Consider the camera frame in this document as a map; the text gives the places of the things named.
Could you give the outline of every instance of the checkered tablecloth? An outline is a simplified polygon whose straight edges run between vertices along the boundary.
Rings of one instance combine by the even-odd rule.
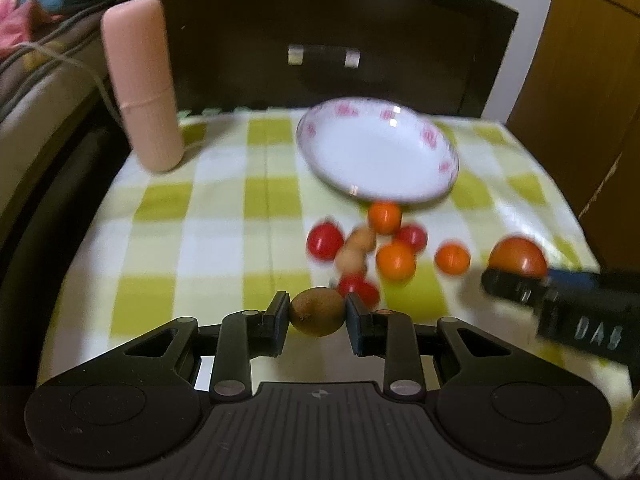
[[[132,154],[113,181],[66,275],[40,366],[40,380],[141,335],[175,317],[219,323],[226,314],[264,310],[276,290],[293,298],[327,286],[333,267],[305,254],[309,229],[332,216],[346,233],[366,217],[358,203],[314,177],[294,142],[304,110],[187,117],[184,162],[151,175]],[[415,322],[457,316],[596,383],[617,419],[630,400],[626,371],[534,338],[531,313],[487,298],[479,277],[491,248],[511,233],[535,238],[550,266],[594,269],[596,261],[562,195],[500,124],[434,118],[456,145],[460,176],[429,208],[405,220],[429,233],[415,277],[380,283],[381,306]],[[450,278],[433,265],[443,240],[469,248],[472,268]],[[373,259],[369,275],[379,282]],[[436,387],[431,367],[426,376]],[[198,384],[208,384],[204,364]],[[261,380],[382,380],[382,361],[351,354],[345,329],[326,338],[289,330],[283,355],[252,361]],[[607,449],[618,446],[610,439]]]

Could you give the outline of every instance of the table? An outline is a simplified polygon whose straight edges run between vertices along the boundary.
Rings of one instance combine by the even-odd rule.
[[[309,229],[325,216],[345,232],[365,221],[366,204],[322,183],[296,149],[304,110],[238,110],[182,118],[187,153],[167,174],[149,174],[135,154],[114,179],[60,290],[39,380],[58,374],[179,316],[219,323],[243,309],[264,310],[274,292],[293,298],[337,276],[305,254]],[[382,284],[381,306],[433,323],[456,316],[599,386],[614,411],[600,465],[615,472],[620,421],[630,403],[626,369],[541,342],[532,314],[488,298],[479,277],[494,244],[512,233],[534,238],[551,267],[597,269],[564,198],[500,124],[432,118],[456,145],[460,176],[444,200],[407,208],[423,224],[427,249],[407,285]],[[463,278],[444,276],[433,256],[443,240],[470,250]],[[369,277],[377,281],[373,256]],[[206,388],[212,358],[196,387]],[[430,359],[428,386],[437,387]],[[382,380],[382,360],[352,355],[346,330],[308,338],[289,329],[280,358],[252,361],[263,380]]]

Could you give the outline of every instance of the cable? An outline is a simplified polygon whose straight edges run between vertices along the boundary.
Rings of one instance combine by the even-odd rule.
[[[76,68],[79,68],[81,70],[85,70],[85,72],[87,72],[92,77],[92,79],[95,82],[95,85],[98,87],[98,92],[100,92],[100,97],[102,98],[104,105],[107,108],[107,111],[109,112],[113,120],[116,121],[118,126],[122,128],[122,118],[120,117],[120,114],[118,113],[117,108],[111,102],[109,93],[107,92],[107,89],[104,85],[104,82],[102,81],[102,78],[93,68],[91,68],[86,63],[83,63],[82,61],[73,59],[71,57],[67,57],[64,54],[60,54],[55,50],[50,49],[49,47],[40,45],[39,43],[31,43],[31,41],[23,41],[19,43],[18,46],[28,46],[33,50],[37,50],[45,54],[46,56],[52,57],[53,59],[57,59],[69,65],[75,66]]]

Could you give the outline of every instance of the plate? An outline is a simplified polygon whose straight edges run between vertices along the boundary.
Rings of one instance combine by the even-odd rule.
[[[458,153],[410,108],[367,98],[326,101],[306,112],[296,141],[323,180],[363,200],[427,202],[458,177]]]

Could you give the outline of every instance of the pink cylinder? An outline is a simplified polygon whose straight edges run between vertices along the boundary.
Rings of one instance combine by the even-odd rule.
[[[102,17],[102,42],[129,143],[151,171],[184,155],[160,0],[131,0]]]

